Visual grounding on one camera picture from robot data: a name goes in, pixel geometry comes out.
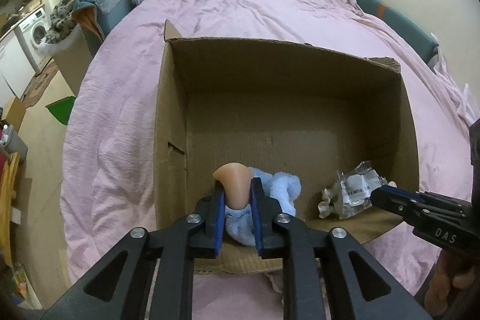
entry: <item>pink blanket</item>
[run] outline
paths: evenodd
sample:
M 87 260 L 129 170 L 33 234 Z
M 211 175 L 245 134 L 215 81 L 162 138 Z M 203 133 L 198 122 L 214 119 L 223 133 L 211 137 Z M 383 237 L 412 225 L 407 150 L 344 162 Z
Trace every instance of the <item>pink blanket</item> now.
M 70 117 L 61 209 L 73 282 L 129 229 L 155 229 L 153 130 L 165 19 L 183 36 L 287 40 L 357 56 L 395 58 L 402 66 L 415 121 L 420 190 L 469 199 L 467 127 L 445 87 L 402 38 L 364 14 L 355 0 L 146 0 L 101 46 Z M 414 294 L 439 249 L 411 230 L 400 224 L 366 248 Z M 255 292 L 242 295 L 242 318 L 280 319 L 279 299 L 274 313 L 270 288 L 258 281 L 262 277 L 196 277 L 196 286 L 203 288 L 194 293 L 195 318 L 212 319 L 215 312 L 219 318 L 236 319 L 223 299 L 237 299 L 237 282 L 227 283 L 231 290 L 222 287 L 225 280 L 236 278 Z M 206 298 L 206 285 L 217 293 Z M 228 317 L 222 316 L 223 310 Z

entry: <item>bolt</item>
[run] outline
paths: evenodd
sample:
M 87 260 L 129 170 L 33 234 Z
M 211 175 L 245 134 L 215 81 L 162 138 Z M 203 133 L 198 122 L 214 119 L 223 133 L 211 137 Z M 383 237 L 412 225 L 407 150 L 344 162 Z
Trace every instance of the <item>bolt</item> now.
M 289 223 L 290 222 L 290 215 L 286 214 L 286 213 L 277 214 L 277 216 L 275 216 L 275 221 L 277 223 L 283 223 L 283 224 Z
M 335 236 L 338 239 L 343 239 L 346 235 L 347 232 L 343 228 L 334 228 L 332 229 L 332 235 Z
M 130 231 L 130 236 L 134 239 L 140 239 L 140 238 L 143 238 L 143 236 L 145 235 L 145 229 L 141 228 L 141 227 L 136 227 L 136 228 L 133 228 L 131 231 Z
M 202 220 L 201 215 L 197 213 L 192 213 L 187 216 L 187 222 L 191 224 L 199 223 L 201 220 Z

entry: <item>beige floor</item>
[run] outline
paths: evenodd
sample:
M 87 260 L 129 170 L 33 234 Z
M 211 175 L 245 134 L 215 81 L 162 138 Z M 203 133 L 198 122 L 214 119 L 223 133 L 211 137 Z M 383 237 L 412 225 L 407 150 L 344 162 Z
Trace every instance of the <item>beige floor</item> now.
M 69 284 L 59 206 L 67 127 L 45 106 L 70 95 L 71 90 L 57 72 L 38 103 L 27 109 L 19 132 L 28 146 L 28 154 L 17 175 L 16 203 L 22 212 L 22 223 L 13 229 L 14 255 L 25 266 L 44 307 L 51 306 Z

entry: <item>barcode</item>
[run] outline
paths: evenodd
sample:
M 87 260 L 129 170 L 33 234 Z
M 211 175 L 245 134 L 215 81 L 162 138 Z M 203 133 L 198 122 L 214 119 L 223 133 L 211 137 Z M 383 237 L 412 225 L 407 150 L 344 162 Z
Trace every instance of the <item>barcode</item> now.
M 348 191 L 347 194 L 349 196 L 352 196 L 354 194 L 358 194 L 358 193 L 363 193 L 363 189 L 355 189 L 355 190 L 352 190 L 352 191 Z

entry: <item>washing machine door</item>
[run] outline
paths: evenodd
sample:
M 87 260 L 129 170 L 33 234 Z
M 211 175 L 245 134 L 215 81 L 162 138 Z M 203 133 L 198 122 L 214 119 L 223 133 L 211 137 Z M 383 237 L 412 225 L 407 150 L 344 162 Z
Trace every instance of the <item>washing machine door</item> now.
M 35 24 L 32 26 L 32 29 L 30 30 L 30 39 L 32 41 L 32 46 L 33 48 L 37 49 L 38 46 L 40 45 L 42 38 L 45 37 L 46 33 L 46 26 L 45 22 L 43 21 L 37 21 Z

